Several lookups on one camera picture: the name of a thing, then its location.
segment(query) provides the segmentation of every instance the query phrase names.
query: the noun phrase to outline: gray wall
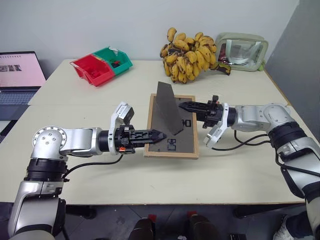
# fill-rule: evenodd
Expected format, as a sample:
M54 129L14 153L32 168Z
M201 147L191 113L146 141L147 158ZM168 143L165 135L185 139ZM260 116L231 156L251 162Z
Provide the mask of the gray wall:
M266 70L320 140L320 1L301 0Z
M257 34L268 58L299 0L0 0L0 52L34 50L46 76L66 58L108 45L160 59L167 30Z

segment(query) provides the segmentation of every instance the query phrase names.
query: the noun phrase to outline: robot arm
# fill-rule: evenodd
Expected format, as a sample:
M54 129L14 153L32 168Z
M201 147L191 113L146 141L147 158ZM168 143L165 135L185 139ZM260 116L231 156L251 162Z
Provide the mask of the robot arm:
M112 114L109 130L47 126L35 133L27 173L20 183L8 223L12 240L52 240L61 231L66 201L59 195L67 182L64 174L68 155L133 154L135 148L166 138L154 129L135 130L130 125L133 115L133 108L121 102Z
M276 151L276 162L291 190L304 198L313 234L320 240L320 148L307 137L283 104L237 105L220 104L218 96L208 103L184 102L180 107L196 113L203 128L212 127L204 139L212 148L227 127L241 132L265 131Z

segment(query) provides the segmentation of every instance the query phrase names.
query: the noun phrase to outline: red plastic bin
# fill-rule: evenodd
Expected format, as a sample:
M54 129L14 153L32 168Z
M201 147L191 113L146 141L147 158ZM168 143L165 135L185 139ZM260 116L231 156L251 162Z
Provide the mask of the red plastic bin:
M94 57L92 54L75 60L70 64L74 66L79 77L95 86L111 80L116 75L108 63Z

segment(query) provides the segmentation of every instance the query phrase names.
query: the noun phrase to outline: white table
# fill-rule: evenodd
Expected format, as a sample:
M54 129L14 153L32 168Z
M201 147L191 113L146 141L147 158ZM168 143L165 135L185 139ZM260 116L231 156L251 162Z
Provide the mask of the white table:
M0 132L6 128L10 121L0 121Z
M109 129L116 105L30 106L0 144L0 201L13 202L33 150L32 137L40 128L101 127ZM312 136L298 114L292 116L308 136ZM148 108L136 106L131 123L136 129L147 126ZM297 203L275 164L274 149L268 144L243 146L230 152L210 150L202 143L208 129L198 123L198 160L144 158L143 149L125 155L115 165L87 166L72 172L61 197L68 204L266 204ZM239 133L248 139L255 133ZM219 148L237 145L229 129ZM69 168L95 161L114 161L104 153L91 158L70 156Z
M133 61L134 67L111 82L95 87L78 77L64 60L29 102L31 105L0 144L0 201L13 202L33 150L32 137L40 128L101 127L120 101L133 106L136 129L147 127L150 94L158 81L171 83L161 61ZM287 104L265 72L232 71L230 76L202 73L195 82L172 84L175 94L195 95L207 102L213 94L230 105ZM308 136L311 132L291 107L292 116ZM229 152L205 148L208 129L198 123L198 160L144 158L143 149L115 165L88 166L69 175L62 198L68 204L266 204L303 202L294 196L274 162L269 145L243 146ZM246 140L260 132L239 133ZM235 146L229 129L219 148ZM91 158L69 157L69 168L88 161L113 161L105 153Z
M158 81L172 83L162 61L133 61L127 72L95 87L78 77L72 60L61 63L29 105L118 105L125 101L133 107L148 106ZM177 95L194 95L197 102L207 102L215 94L230 105L287 104L264 71L232 71L230 76L207 71L194 82L172 84L172 89Z

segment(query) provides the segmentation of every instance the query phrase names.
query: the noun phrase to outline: green plastic bin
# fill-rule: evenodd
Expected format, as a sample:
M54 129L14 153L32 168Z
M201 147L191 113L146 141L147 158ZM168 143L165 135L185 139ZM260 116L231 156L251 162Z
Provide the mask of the green plastic bin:
M110 49L109 47L106 47L104 49L94 52L93 55L107 62L114 71L115 75L123 73L132 66L132 62L128 58L127 54L120 50L115 51ZM112 63L117 61L120 62L120 66L113 67Z

